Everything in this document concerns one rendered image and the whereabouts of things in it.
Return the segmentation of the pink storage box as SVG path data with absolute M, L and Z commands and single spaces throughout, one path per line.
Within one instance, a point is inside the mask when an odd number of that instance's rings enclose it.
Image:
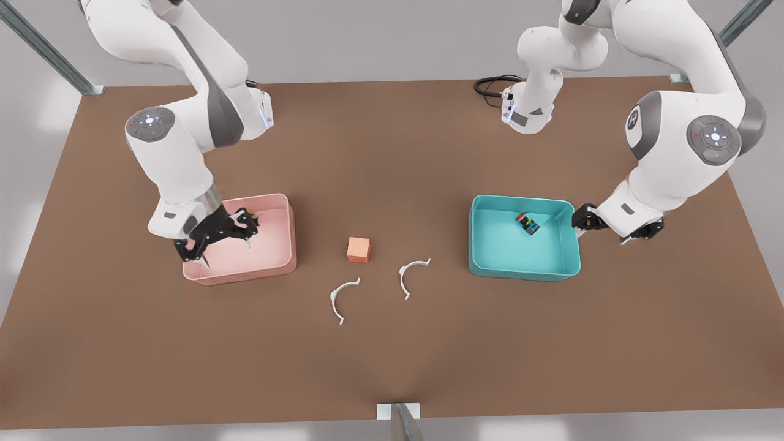
M 296 270 L 295 221 L 288 198 L 283 194 L 227 199 L 230 213 L 244 207 L 260 221 L 249 246 L 238 238 L 227 238 L 205 251 L 210 268 L 201 263 L 184 263 L 185 279 L 205 287 L 289 274 Z

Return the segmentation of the blue storage box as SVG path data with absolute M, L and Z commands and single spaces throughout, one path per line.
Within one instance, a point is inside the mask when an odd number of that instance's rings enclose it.
M 579 274 L 579 240 L 560 199 L 477 195 L 469 212 L 468 265 L 476 276 L 560 282 Z M 527 234 L 521 212 L 540 224 Z

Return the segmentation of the white curved clip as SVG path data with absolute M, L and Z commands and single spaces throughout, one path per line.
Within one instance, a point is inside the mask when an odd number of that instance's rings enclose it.
M 330 293 L 330 300 L 331 300 L 331 310 L 333 310 L 335 316 L 339 319 L 339 324 L 342 326 L 344 324 L 344 316 L 339 312 L 337 307 L 337 296 L 347 287 L 357 287 L 361 283 L 361 278 L 358 278 L 353 281 L 345 282 L 339 285 L 338 287 L 334 288 L 333 291 Z
M 406 263 L 406 265 L 403 265 L 403 266 L 400 267 L 400 269 L 399 269 L 399 284 L 400 284 L 401 290 L 404 293 L 404 299 L 407 300 L 407 299 L 410 298 L 410 292 L 407 289 L 406 285 L 404 284 L 404 276 L 405 276 L 406 272 L 409 270 L 409 268 L 414 267 L 414 266 L 428 267 L 430 262 L 431 262 L 431 258 L 428 258 L 427 260 L 414 260 L 414 262 Z

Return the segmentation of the silver frame post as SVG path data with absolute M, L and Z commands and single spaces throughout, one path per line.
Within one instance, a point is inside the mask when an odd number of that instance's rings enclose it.
M 44 59 L 63 79 L 81 95 L 99 96 L 104 87 L 92 84 L 68 61 L 30 22 L 11 5 L 9 0 L 0 0 L 0 20 L 2 20 L 20 39 L 40 58 Z
M 418 421 L 420 404 L 377 404 L 376 418 L 390 422 L 389 441 L 426 441 Z
M 779 12 L 782 0 L 689 0 L 690 6 L 726 47 L 735 42 L 754 22 L 770 21 Z

